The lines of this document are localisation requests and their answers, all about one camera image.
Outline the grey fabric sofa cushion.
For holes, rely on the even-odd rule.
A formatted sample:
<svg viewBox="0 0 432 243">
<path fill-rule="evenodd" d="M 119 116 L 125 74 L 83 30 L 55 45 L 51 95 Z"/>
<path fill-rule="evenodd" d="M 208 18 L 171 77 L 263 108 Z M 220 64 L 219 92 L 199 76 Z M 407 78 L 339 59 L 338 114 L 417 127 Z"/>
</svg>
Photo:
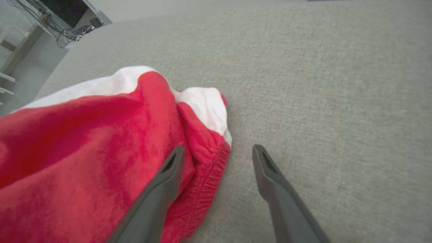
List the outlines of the grey fabric sofa cushion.
<svg viewBox="0 0 432 243">
<path fill-rule="evenodd" d="M 432 1 L 288 2 L 114 23 L 36 98 L 125 66 L 216 87 L 232 151 L 185 243 L 275 242 L 263 145 L 332 243 L 432 243 Z"/>
</svg>

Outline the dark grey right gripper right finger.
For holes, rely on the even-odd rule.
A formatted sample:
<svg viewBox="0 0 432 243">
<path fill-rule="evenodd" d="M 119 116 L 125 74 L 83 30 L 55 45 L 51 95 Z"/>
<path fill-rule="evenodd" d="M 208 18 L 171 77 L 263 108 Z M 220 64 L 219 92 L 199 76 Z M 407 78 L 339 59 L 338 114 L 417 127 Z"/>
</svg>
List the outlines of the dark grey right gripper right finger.
<svg viewBox="0 0 432 243">
<path fill-rule="evenodd" d="M 258 191 L 268 203 L 277 243 L 330 243 L 264 146 L 252 148 Z"/>
</svg>

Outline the white desk frame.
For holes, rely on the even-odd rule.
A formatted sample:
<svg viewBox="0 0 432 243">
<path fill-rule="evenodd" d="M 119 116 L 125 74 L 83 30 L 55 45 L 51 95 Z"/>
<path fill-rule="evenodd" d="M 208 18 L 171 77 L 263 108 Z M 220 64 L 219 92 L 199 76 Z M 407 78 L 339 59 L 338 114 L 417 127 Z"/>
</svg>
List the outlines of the white desk frame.
<svg viewBox="0 0 432 243">
<path fill-rule="evenodd" d="M 0 15 L 0 50 L 5 49 L 10 52 L 10 55 L 4 61 L 0 59 L 0 94 L 15 95 L 14 92 L 3 88 L 1 84 L 6 81 L 17 82 L 17 79 L 12 77 L 13 72 L 44 33 L 40 26 L 33 26 L 28 31 L 20 28 L 18 22 L 24 16 L 25 14 L 21 12 L 13 16 L 12 11 Z M 16 46 L 6 40 L 6 37 L 14 30 L 23 36 L 23 39 Z"/>
</svg>

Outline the grey desk top edge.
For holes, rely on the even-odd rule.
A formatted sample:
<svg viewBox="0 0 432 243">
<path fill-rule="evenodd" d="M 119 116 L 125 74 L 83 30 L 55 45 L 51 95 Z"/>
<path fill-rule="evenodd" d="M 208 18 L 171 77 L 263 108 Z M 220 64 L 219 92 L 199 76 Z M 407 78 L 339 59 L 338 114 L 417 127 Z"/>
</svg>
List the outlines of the grey desk top edge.
<svg viewBox="0 0 432 243">
<path fill-rule="evenodd" d="M 103 24 L 111 25 L 113 22 L 100 10 L 93 6 L 90 0 L 82 0 L 89 9 L 101 20 Z"/>
</svg>

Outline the red shorts with white stripe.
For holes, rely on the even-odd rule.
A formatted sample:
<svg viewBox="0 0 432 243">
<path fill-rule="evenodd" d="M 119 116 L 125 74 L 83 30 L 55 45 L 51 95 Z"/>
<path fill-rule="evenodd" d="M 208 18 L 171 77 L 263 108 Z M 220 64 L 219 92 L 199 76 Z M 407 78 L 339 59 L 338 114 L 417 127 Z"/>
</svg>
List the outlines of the red shorts with white stripe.
<svg viewBox="0 0 432 243">
<path fill-rule="evenodd" d="M 130 66 L 0 117 L 0 243 L 105 242 L 176 146 L 179 192 L 161 243 L 180 243 L 210 209 L 231 153 L 226 100 L 182 92 Z"/>
</svg>

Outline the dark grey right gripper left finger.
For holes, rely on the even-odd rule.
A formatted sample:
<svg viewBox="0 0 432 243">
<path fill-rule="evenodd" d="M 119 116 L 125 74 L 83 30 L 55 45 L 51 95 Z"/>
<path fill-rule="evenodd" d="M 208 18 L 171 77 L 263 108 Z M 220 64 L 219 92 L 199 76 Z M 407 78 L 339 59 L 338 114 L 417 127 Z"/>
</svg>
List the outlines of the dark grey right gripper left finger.
<svg viewBox="0 0 432 243">
<path fill-rule="evenodd" d="M 166 215 L 182 181 L 186 150 L 176 146 L 106 243 L 160 243 Z"/>
</svg>

